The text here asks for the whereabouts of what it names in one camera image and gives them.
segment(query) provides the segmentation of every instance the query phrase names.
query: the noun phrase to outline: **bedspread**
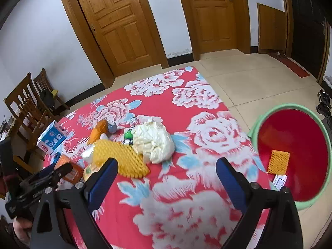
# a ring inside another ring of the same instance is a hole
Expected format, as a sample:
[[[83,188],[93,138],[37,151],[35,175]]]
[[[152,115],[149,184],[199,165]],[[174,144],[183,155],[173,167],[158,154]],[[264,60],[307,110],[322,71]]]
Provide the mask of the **bedspread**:
[[[100,208],[97,225],[113,248],[220,248],[241,217],[215,171],[226,157],[250,181],[269,188],[264,167],[250,140],[220,97],[194,67],[159,74],[102,96],[60,120],[67,139],[57,151],[84,166],[97,122],[115,122],[111,140],[148,119],[162,122],[175,143],[172,160],[149,164],[143,179],[117,176]],[[44,165],[52,163],[46,156]],[[67,223],[78,248],[86,248],[74,220]],[[248,248],[258,242],[264,212]]]

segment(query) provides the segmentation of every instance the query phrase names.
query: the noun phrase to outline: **black bag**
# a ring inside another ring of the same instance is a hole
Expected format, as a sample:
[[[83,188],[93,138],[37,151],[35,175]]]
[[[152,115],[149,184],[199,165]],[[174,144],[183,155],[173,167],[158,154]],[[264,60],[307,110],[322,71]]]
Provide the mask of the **black bag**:
[[[42,90],[39,96],[48,108],[54,108],[53,94],[49,90]]]

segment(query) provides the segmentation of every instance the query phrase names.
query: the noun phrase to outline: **black shoe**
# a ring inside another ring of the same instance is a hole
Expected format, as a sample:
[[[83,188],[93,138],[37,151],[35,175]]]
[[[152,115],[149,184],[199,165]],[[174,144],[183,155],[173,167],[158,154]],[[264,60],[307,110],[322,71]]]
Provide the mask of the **black shoe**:
[[[319,114],[324,115],[326,118],[331,117],[331,111],[328,110],[324,103],[319,103],[319,105],[316,107],[316,110]]]
[[[319,102],[323,103],[325,106],[328,107],[328,109],[331,109],[331,104],[330,104],[330,96],[327,92],[320,90],[319,93],[317,94],[319,98]]]

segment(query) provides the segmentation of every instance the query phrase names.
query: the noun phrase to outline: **wooden door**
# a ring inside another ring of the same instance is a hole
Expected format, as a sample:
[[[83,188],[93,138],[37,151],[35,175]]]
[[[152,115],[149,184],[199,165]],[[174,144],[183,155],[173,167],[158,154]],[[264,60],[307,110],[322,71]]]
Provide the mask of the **wooden door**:
[[[115,76],[159,64],[139,0],[79,0]]]
[[[325,17],[316,0],[292,0],[292,58],[318,78],[325,47]]]
[[[200,53],[236,48],[233,3],[230,0],[189,1],[191,12],[184,11],[185,15],[194,16]]]

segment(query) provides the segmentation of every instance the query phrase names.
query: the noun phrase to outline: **human hand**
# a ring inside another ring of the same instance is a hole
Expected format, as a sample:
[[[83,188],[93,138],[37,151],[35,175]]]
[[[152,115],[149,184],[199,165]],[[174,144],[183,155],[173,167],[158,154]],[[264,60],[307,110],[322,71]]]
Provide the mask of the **human hand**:
[[[13,221],[13,229],[16,237],[25,245],[30,244],[30,237],[26,233],[25,229],[32,228],[32,222],[25,218],[15,217]]]

